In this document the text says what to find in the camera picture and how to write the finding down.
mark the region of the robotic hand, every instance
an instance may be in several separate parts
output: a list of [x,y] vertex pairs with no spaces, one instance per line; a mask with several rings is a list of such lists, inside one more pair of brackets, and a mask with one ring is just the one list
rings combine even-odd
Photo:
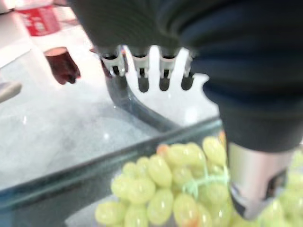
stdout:
[[234,206],[255,218],[285,187],[303,136],[303,1],[69,2],[113,75],[124,72],[116,47],[126,44],[146,78],[156,44],[165,90],[179,48],[193,53],[191,70],[209,75],[203,90],[226,131]]

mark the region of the green grape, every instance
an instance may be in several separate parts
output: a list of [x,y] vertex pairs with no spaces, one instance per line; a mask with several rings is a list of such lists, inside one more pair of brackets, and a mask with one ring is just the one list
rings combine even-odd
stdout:
[[262,221],[262,226],[265,226],[265,227],[292,227],[292,225],[285,219]]
[[303,167],[303,152],[301,150],[295,151],[291,167]]
[[149,159],[147,157],[141,157],[137,160],[137,173],[139,177],[149,177],[148,175],[148,163]]
[[179,166],[172,171],[172,180],[177,185],[183,185],[193,179],[190,170],[185,166]]
[[199,211],[199,222],[197,227],[212,227],[213,226],[212,216],[210,215],[208,210],[202,204],[198,204],[198,211]]
[[174,218],[178,226],[191,227],[198,224],[199,210],[196,201],[188,194],[180,194],[174,202]]
[[180,185],[176,185],[173,183],[170,189],[174,195],[174,198],[176,198],[180,193],[182,193],[182,186]]
[[211,183],[199,187],[198,199],[203,204],[220,205],[229,198],[228,187],[222,183]]
[[303,192],[303,174],[299,172],[290,172],[288,174],[287,190],[293,191],[293,193],[299,194]]
[[204,166],[205,156],[195,143],[173,144],[167,151],[167,158],[174,166]]
[[128,190],[128,199],[133,204],[144,204],[153,197],[155,191],[156,186],[150,179],[134,179]]
[[213,136],[205,137],[202,143],[206,157],[215,165],[226,165],[226,151],[219,140]]
[[111,225],[110,227],[123,227],[123,223],[119,223],[119,224]]
[[133,162],[128,162],[123,166],[122,172],[126,176],[136,178],[138,176],[137,165]]
[[124,227],[148,227],[144,205],[131,205],[125,214]]
[[258,222],[235,222],[230,227],[260,227],[260,224]]
[[153,155],[148,163],[148,173],[160,187],[171,187],[172,174],[165,160],[159,155]]
[[205,170],[202,166],[191,166],[190,171],[194,178],[203,178],[205,177]]
[[303,218],[299,218],[299,217],[288,218],[287,221],[290,223],[291,227],[301,227],[301,226],[303,226]]
[[222,205],[213,205],[208,208],[212,219],[213,227],[228,227],[231,220],[233,206],[230,202]]
[[147,207],[147,217],[154,225],[163,225],[171,216],[174,197],[170,189],[158,190]]
[[303,197],[296,195],[292,191],[286,191],[279,200],[287,216],[303,218]]
[[102,225],[114,225],[124,219],[126,206],[120,202],[105,202],[99,204],[95,211],[95,219]]
[[128,199],[128,191],[133,184],[133,180],[128,176],[117,176],[111,183],[112,193],[119,198]]
[[207,161],[207,170],[210,175],[222,175],[224,173],[221,166],[217,166],[209,160]]
[[232,214],[230,227],[261,227],[258,220],[244,220],[237,212]]
[[274,220],[284,218],[284,209],[281,205],[280,200],[276,199],[261,213],[260,218],[262,220]]

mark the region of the clear plastic container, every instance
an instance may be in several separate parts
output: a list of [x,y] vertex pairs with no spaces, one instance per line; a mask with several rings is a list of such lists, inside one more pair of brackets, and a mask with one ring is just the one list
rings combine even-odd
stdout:
[[[117,200],[111,193],[112,180],[121,174],[127,162],[136,162],[142,156],[150,157],[156,152],[159,144],[196,143],[201,145],[205,137],[220,139],[221,121],[212,119],[197,125],[166,133],[161,137],[137,144],[93,159],[87,163],[48,175],[0,193],[5,203],[0,206],[2,217],[14,217],[15,226],[27,223],[30,226],[102,226],[95,220],[95,210],[99,204],[108,200]],[[290,167],[289,186],[285,193],[290,193],[292,200],[283,200],[283,196],[252,223],[242,220],[232,209],[227,199],[219,206],[205,207],[212,215],[213,227],[299,227],[302,221],[303,175],[301,151],[297,151],[296,161]],[[208,191],[212,197],[202,199],[214,200],[223,198],[223,191]],[[174,227],[173,218],[162,226]]]

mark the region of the table surface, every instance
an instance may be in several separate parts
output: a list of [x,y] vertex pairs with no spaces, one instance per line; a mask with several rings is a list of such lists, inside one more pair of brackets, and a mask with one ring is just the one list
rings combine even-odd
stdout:
[[[19,95],[0,104],[0,190],[148,140],[153,127],[115,106],[104,73],[80,25],[62,22],[63,36],[81,71],[76,84],[59,85],[40,49],[15,12],[0,15],[0,58],[7,46],[22,41],[29,52],[0,69],[0,82],[19,81]],[[151,48],[150,89],[141,93],[132,61],[126,75],[132,92],[152,110],[188,126],[218,115],[201,91],[206,75],[195,75],[192,88],[181,80],[187,51],[181,50],[168,91],[159,89],[159,51]]]

